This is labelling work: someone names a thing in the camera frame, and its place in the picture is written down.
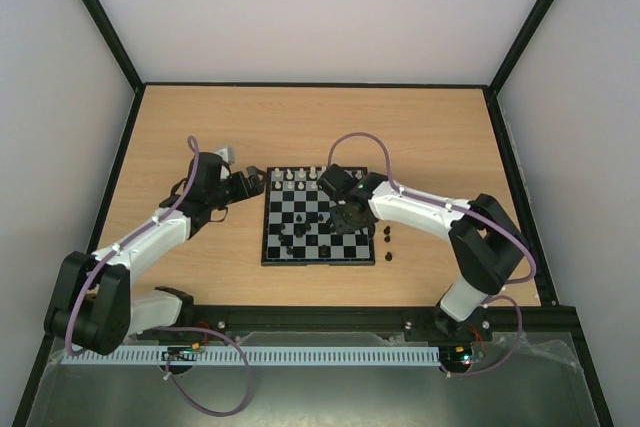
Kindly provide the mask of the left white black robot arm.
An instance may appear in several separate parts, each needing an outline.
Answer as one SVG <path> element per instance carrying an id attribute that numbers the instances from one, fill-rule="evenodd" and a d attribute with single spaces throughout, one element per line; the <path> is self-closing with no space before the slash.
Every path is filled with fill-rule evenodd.
<path id="1" fill-rule="evenodd" d="M 132 288 L 150 267 L 211 223 L 216 211 L 263 193 L 264 171 L 233 171 L 230 149 L 197 153 L 149 219 L 109 246 L 63 260 L 46 313 L 48 334 L 71 356 L 108 355 L 126 337 L 151 329 L 190 327 L 192 295 L 161 286 L 143 296 Z"/>

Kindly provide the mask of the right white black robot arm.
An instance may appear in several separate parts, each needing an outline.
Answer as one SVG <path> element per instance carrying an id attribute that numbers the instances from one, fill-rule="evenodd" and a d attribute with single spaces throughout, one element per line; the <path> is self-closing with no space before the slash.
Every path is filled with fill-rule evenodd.
<path id="1" fill-rule="evenodd" d="M 470 328 L 474 312 L 497 297 L 522 259 L 535 266 L 525 237 L 490 195 L 440 197 L 408 189 L 380 173 L 358 179 L 336 164 L 319 177 L 318 187 L 334 203 L 330 216 L 339 234 L 386 221 L 449 243 L 459 274 L 433 314 L 434 327 L 447 338 L 458 338 Z"/>

